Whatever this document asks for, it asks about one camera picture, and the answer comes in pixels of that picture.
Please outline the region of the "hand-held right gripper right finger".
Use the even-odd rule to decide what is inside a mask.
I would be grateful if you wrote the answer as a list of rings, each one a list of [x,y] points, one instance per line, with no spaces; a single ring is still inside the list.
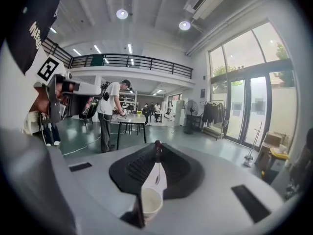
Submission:
[[[230,161],[188,147],[174,147],[202,164],[204,180],[188,197],[164,201],[145,232],[242,232],[254,222],[232,190],[240,185],[270,213],[284,204],[271,186]]]

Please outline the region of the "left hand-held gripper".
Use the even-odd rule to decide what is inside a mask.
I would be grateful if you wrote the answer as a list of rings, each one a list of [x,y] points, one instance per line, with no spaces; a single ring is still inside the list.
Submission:
[[[70,71],[61,60],[52,55],[37,54],[25,75],[34,87],[46,88],[49,100],[46,115],[51,123],[60,122],[65,117],[67,100],[63,93],[97,96],[102,92],[100,86],[82,81],[69,82],[72,78]]]

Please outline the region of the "white mug with spoon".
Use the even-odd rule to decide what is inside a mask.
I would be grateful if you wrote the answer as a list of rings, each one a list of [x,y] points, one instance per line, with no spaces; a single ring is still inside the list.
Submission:
[[[153,188],[141,190],[141,203],[144,221],[152,220],[163,206],[162,196]]]

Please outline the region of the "small metal spoon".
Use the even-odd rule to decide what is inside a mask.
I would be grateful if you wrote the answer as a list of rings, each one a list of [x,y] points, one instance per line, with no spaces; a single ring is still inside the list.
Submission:
[[[161,178],[161,175],[160,175],[160,164],[161,164],[161,153],[162,153],[162,142],[160,140],[156,140],[155,141],[155,152],[156,152],[156,163],[157,163],[157,166],[158,166],[158,175],[156,177],[156,181],[155,181],[155,184],[158,185],[159,182],[160,182],[160,178]]]

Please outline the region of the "person's left hand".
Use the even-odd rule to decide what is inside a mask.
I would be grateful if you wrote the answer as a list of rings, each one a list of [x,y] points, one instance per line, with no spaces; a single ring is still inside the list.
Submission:
[[[34,87],[37,91],[38,96],[35,99],[33,105],[31,106],[29,112],[37,111],[39,113],[48,114],[49,110],[49,100],[45,87]]]

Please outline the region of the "pink checked tablecloth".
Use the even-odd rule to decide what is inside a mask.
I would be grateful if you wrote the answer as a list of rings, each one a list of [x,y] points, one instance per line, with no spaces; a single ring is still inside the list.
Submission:
[[[160,194],[167,189],[166,173],[161,163],[155,163],[142,188],[153,188]]]

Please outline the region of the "white table with black legs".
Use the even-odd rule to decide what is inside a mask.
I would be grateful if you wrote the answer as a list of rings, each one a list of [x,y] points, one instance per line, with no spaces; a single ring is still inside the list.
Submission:
[[[121,135],[126,133],[130,135],[134,126],[137,126],[137,134],[139,134],[140,129],[143,130],[144,143],[147,143],[145,117],[137,116],[134,114],[129,114],[125,117],[114,115],[111,123],[118,125],[117,139],[115,145],[116,150],[118,150],[120,147]]]

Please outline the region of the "cardboard box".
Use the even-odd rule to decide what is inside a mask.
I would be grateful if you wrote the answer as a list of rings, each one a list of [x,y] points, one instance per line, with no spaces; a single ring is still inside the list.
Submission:
[[[259,169],[264,170],[267,167],[271,156],[288,160],[291,138],[292,136],[286,134],[267,132],[261,143],[255,165]]]

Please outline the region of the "clothes rack with dark clothes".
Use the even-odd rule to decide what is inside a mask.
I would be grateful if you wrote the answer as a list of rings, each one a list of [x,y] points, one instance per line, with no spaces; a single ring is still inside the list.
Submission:
[[[227,126],[225,101],[206,101],[202,114],[202,131],[217,141],[224,138]]]

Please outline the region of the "black standing fan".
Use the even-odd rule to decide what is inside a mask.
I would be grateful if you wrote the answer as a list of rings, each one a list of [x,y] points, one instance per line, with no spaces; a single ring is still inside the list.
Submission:
[[[191,135],[194,133],[193,125],[199,112],[198,105],[195,101],[189,100],[184,106],[185,125],[184,133]]]

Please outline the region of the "person's black shirt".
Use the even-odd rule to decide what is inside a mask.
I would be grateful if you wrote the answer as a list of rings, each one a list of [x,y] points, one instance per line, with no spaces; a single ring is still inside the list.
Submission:
[[[14,66],[23,74],[30,69],[39,47],[55,22],[59,2],[17,0],[1,49],[8,48]]]

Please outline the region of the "white cabinet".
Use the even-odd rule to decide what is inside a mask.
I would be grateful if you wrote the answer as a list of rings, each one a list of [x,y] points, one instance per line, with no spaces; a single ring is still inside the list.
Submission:
[[[176,100],[172,102],[172,113],[174,127],[183,126],[184,124],[184,100]]]

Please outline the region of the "white ceiling air conditioner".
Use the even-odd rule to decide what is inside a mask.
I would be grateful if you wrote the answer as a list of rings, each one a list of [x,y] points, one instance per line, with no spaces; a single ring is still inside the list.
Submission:
[[[206,19],[223,0],[187,0],[184,10],[192,14],[192,20]]]

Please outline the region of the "white ceiling pipes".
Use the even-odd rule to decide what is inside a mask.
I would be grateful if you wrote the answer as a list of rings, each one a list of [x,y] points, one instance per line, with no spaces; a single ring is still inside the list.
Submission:
[[[194,52],[198,51],[202,47],[204,47],[213,37],[215,37],[219,32],[224,30],[230,24],[234,23],[236,20],[242,18],[250,11],[260,6],[263,0],[253,0],[246,4],[241,9],[232,13],[230,16],[226,17],[223,21],[221,21],[218,25],[216,25],[213,29],[207,32],[199,41],[197,41],[189,50],[185,52],[186,56],[193,55]]]

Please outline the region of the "tall glass door wall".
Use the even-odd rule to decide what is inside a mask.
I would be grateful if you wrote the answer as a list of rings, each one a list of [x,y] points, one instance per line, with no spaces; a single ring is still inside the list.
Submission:
[[[258,149],[267,133],[290,145],[296,126],[294,72],[282,38],[270,22],[209,52],[211,95],[225,108],[224,136]]]

